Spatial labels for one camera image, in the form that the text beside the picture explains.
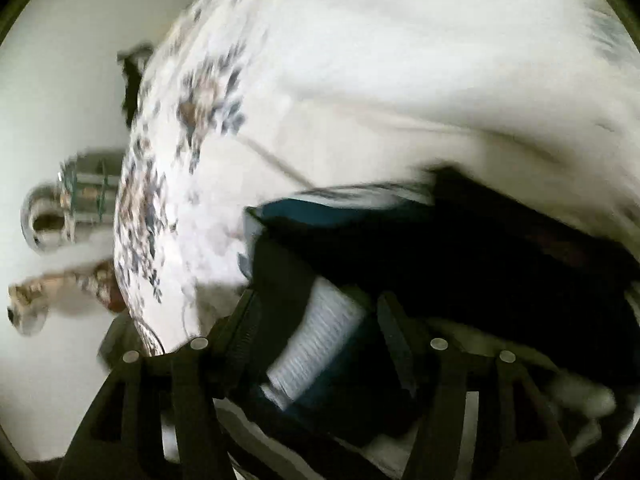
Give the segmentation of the black grey striped sweater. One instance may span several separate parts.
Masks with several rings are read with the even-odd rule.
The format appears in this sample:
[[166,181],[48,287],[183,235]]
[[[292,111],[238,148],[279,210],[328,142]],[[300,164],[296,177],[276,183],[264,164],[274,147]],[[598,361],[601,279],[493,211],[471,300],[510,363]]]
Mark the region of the black grey striped sweater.
[[401,478],[419,414],[378,322],[393,314],[478,356],[516,361],[575,461],[603,478],[639,395],[638,261],[451,168],[380,206],[329,188],[247,209],[248,289],[276,292],[243,322],[224,395],[327,479]]

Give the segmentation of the black clothes on hanger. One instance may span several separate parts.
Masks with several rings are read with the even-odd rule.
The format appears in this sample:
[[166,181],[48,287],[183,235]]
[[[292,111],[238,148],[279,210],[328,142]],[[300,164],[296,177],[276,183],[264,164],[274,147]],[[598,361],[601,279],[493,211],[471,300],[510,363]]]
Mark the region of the black clothes on hanger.
[[131,128],[137,114],[142,76],[153,53],[154,47],[149,42],[142,42],[128,51],[117,53],[117,63],[122,69],[122,76],[126,82],[125,96],[122,100],[122,114],[125,116],[128,129]]

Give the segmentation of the green metal rack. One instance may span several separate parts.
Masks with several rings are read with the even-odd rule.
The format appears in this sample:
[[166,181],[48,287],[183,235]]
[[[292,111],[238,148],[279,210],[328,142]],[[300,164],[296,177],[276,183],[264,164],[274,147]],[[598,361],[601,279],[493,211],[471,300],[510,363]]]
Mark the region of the green metal rack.
[[113,224],[123,160],[123,150],[97,150],[62,163],[58,198],[69,229]]

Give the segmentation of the cream floral bed sheet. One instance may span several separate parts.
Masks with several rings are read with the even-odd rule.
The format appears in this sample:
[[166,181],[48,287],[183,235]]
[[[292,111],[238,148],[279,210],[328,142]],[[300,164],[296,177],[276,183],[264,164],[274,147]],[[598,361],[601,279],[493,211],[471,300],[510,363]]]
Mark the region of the cream floral bed sheet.
[[243,211],[451,162],[639,248],[639,34],[617,0],[195,0],[146,66],[116,205],[154,356],[246,283]]

